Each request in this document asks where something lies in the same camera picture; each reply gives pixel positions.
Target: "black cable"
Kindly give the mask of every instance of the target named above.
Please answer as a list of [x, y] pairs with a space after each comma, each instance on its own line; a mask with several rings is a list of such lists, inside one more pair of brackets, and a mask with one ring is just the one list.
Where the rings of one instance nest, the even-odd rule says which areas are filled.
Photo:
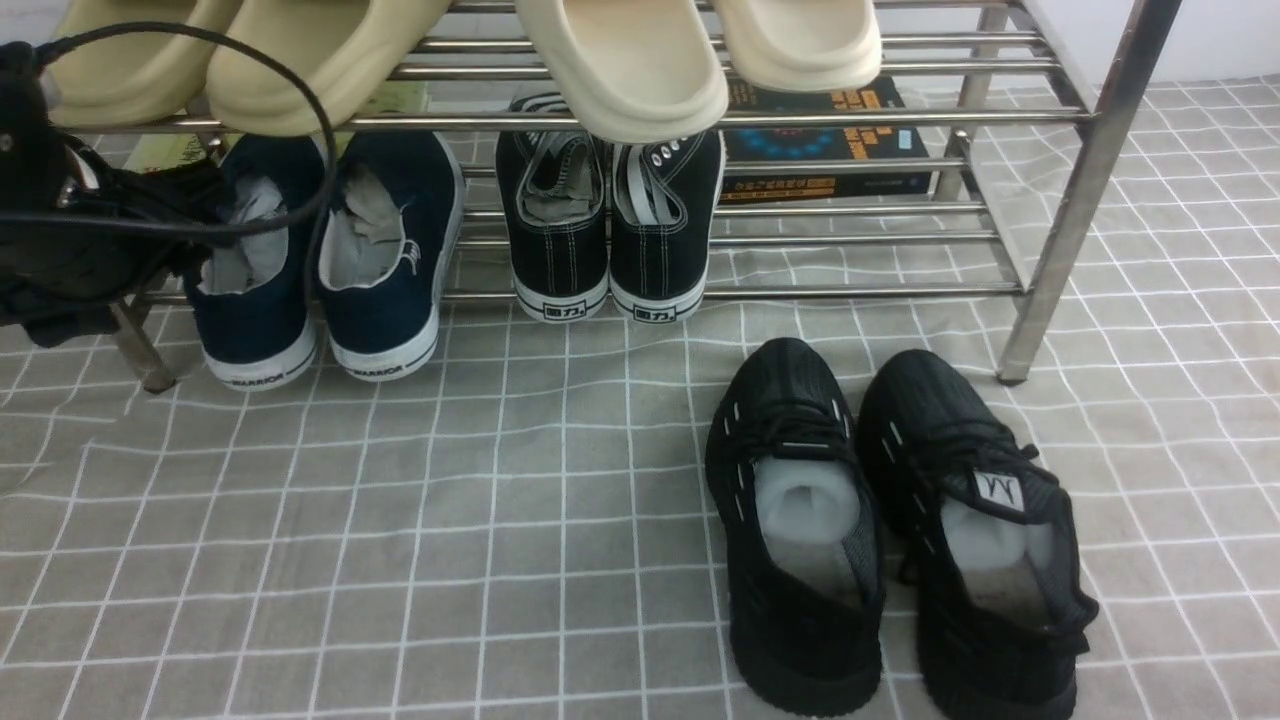
[[[45, 45], [41, 45], [36, 53], [40, 59], [40, 68], [44, 69], [47, 65], [58, 61], [59, 58], [67, 55], [68, 53], [77, 50], [90, 42], [97, 42], [99, 40], [106, 40], [108, 37], [119, 37], [122, 35], [134, 35], [155, 32], [163, 35], [183, 35], [187, 37], [195, 37], [196, 40], [204, 40], [205, 42], [211, 42], [221, 47], [229, 47], [246, 55], [262, 65], [266, 65], [280, 77], [287, 79], [289, 85], [296, 87], [302, 97], [306, 99], [307, 105], [315, 113], [316, 119], [320, 122], [320, 133], [324, 137], [325, 147], [325, 172], [324, 181], [320, 183], [320, 190], [316, 191], [301, 208], [291, 210], [284, 215], [270, 218], [265, 220], [253, 220], [248, 223], [241, 223], [234, 225], [206, 225], [201, 223], [157, 223], [151, 220], [134, 220], [124, 218], [92, 218], [86, 215], [68, 215], [58, 213], [0, 213], [0, 227], [41, 227], [51, 229], [81, 229], [81, 231], [108, 231], [115, 233], [125, 233], [133, 236], [161, 236], [173, 237], [179, 236], [189, 240], [198, 241], [201, 238], [215, 238], [215, 237], [247, 237], [255, 234], [264, 234], [268, 232], [288, 228], [294, 225], [307, 218], [311, 218], [321, 209], [329, 205], [333, 197], [334, 187], [338, 181], [338, 138], [333, 131], [333, 123], [329, 120], [328, 113], [324, 110], [324, 105], [320, 104], [320, 99], [316, 94], [307, 87], [306, 81], [297, 76], [293, 70], [287, 68], [279, 60], [275, 60], [270, 55], [256, 50], [255, 47], [246, 45], [238, 40], [227, 37], [225, 35], [212, 32], [204, 28], [184, 26], [180, 23], [166, 23], [166, 22], [132, 22], [132, 23], [119, 23], [111, 24], [79, 35], [73, 35], [68, 37], [61, 37]], [[324, 229], [324, 223], [316, 222], [311, 232], [311, 240], [307, 243], [308, 255], [312, 247], [320, 240], [320, 233]]]

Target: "checkered mat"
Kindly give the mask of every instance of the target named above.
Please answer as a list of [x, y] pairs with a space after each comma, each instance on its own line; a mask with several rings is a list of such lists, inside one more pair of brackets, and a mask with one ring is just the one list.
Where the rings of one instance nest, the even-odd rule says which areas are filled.
[[[148, 320], [189, 373], [156, 398], [109, 343], [31, 352], [5, 331], [0, 715], [781, 717], [726, 646], [723, 541], [699, 464], [737, 365], [794, 334], [854, 402], [891, 354], [931, 347], [1043, 450], [1075, 497], [1084, 582], [1103, 605], [1078, 717], [1280, 716], [1277, 90], [1280, 77], [1149, 94], [1030, 382], [1012, 391], [989, 372], [1014, 318], [1005, 300], [709, 305], [672, 328], [612, 309], [570, 328], [451, 309], [438, 357], [407, 380], [361, 384], [329, 361], [252, 397], [200, 369], [186, 310]], [[452, 140], [463, 158], [492, 152], [490, 138]], [[1076, 141], [992, 140], [988, 177], [1033, 255]], [[868, 229], [791, 223], [732, 231]], [[506, 270], [481, 255], [457, 274], [474, 286]], [[984, 249], [712, 266], [716, 283], [893, 278], [995, 266]], [[886, 680], [858, 717], [936, 715], [913, 620], [911, 592], [891, 585]]]

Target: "shoe heel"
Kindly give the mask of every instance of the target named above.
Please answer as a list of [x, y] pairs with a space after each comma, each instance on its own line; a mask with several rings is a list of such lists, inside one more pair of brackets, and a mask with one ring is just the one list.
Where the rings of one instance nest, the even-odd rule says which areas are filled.
[[877, 642], [876, 664], [849, 678], [819, 680], [797, 674], [777, 662], [764, 650], [755, 629], [744, 619], [730, 625], [733, 661], [748, 687], [764, 702], [792, 715], [835, 717], [847, 715], [870, 702], [879, 687], [881, 653]]
[[950, 720], [1068, 720], [1075, 712], [1075, 676], [1057, 696], [1038, 705], [1021, 705], [986, 696], [965, 682], [937, 643], [916, 633], [916, 657], [924, 689]]

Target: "beige slipper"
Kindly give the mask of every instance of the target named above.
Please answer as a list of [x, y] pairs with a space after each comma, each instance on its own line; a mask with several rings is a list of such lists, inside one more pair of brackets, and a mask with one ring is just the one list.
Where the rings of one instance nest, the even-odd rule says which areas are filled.
[[[74, 0], [58, 37], [136, 20], [227, 32], [239, 8], [241, 0]], [[60, 126], [93, 128], [172, 115], [204, 87], [212, 53], [212, 45], [177, 35], [92, 42], [50, 65], [63, 96], [51, 117]]]
[[872, 0], [713, 0], [733, 69], [756, 87], [828, 92], [881, 70]]
[[[284, 63], [347, 122], [448, 10], [449, 0], [246, 0], [230, 35]], [[302, 95], [228, 49], [209, 64], [214, 115], [238, 131], [308, 135], [320, 123]]]
[[598, 137], [689, 137], [728, 108], [694, 0], [516, 0], [516, 12], [573, 115]]

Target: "shoe rack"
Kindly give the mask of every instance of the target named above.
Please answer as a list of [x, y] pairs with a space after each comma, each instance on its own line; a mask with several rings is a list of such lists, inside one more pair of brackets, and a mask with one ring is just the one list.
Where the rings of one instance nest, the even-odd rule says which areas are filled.
[[[931, 233], [874, 232], [864, 234], [810, 237], [717, 237], [712, 249], [750, 250], [753, 247], [814, 246], [920, 246], [948, 243], [983, 243], [991, 247], [1001, 278], [996, 282], [914, 282], [897, 284], [787, 286], [787, 287], [717, 287], [708, 288], [707, 300], [860, 300], [884, 297], [1009, 297], [1018, 307], [1018, 318], [1005, 345], [996, 374], [1006, 384], [1027, 379], [1044, 338], [1050, 318], [1062, 295], [1080, 246], [1088, 233], [1093, 214], [1102, 200], [1121, 146], [1142, 101], [1147, 83], [1160, 58], [1180, 6], [1180, 0], [1134, 0], [1125, 32], [1116, 51], [1110, 74], [1100, 92], [1084, 82], [1083, 76], [1064, 54], [1061, 42], [1044, 22], [1039, 0], [876, 0], [879, 10], [969, 8], [978, 10], [974, 32], [940, 32], [886, 35], [886, 51], [937, 51], [937, 58], [887, 60], [883, 73], [902, 76], [963, 76], [959, 101], [947, 109], [856, 110], [824, 114], [730, 114], [718, 124], [722, 129], [744, 128], [813, 128], [813, 127], [893, 127], [918, 126], [947, 128], [948, 141], [942, 156], [924, 160], [854, 160], [823, 163], [767, 163], [774, 174], [812, 170], [872, 173], [884, 170], [936, 170], [938, 183], [927, 201], [887, 204], [846, 204], [828, 206], [735, 206], [722, 208], [723, 218], [910, 218], [937, 215], [969, 215], [978, 219], [980, 231], [937, 231]], [[699, 3], [710, 12], [708, 3]], [[456, 0], [453, 14], [513, 14], [511, 0]], [[723, 50], [723, 41], [713, 38]], [[1021, 56], [1002, 56], [1001, 49], [1021, 49]], [[968, 50], [968, 56], [956, 55]], [[390, 79], [484, 83], [493, 81], [544, 81], [549, 74], [521, 37], [503, 40], [431, 37], [424, 40], [415, 56], [448, 54], [480, 58], [485, 61], [439, 64], [408, 60]], [[493, 58], [502, 58], [494, 63]], [[995, 109], [987, 105], [993, 77], [1005, 74], [1041, 74], [1047, 78], [1057, 104], [1043, 109]], [[1015, 250], [1007, 224], [997, 208], [987, 202], [986, 187], [972, 161], [972, 147], [984, 126], [1073, 126], [1082, 146], [1069, 176], [1057, 214], [1048, 231], [1038, 261], [1028, 268]], [[536, 131], [576, 127], [568, 115], [516, 113], [424, 113], [356, 117], [340, 129], [424, 129], [424, 131]], [[191, 114], [141, 127], [113, 128], [120, 135], [197, 133], [214, 138], [224, 131], [209, 115]], [[751, 174], [762, 164], [731, 163], [726, 174]], [[467, 167], [465, 174], [493, 177], [493, 168]], [[499, 223], [502, 215], [493, 210], [470, 210], [471, 223]], [[504, 240], [467, 238], [458, 243], [458, 252], [493, 251], [506, 247]], [[502, 288], [449, 288], [445, 300], [453, 302], [513, 302], [515, 293]], [[134, 368], [146, 389], [161, 392], [174, 383], [141, 322], [152, 306], [183, 305], [180, 293], [140, 290], [131, 302], [114, 309], [122, 322], [116, 336], [120, 351]]]

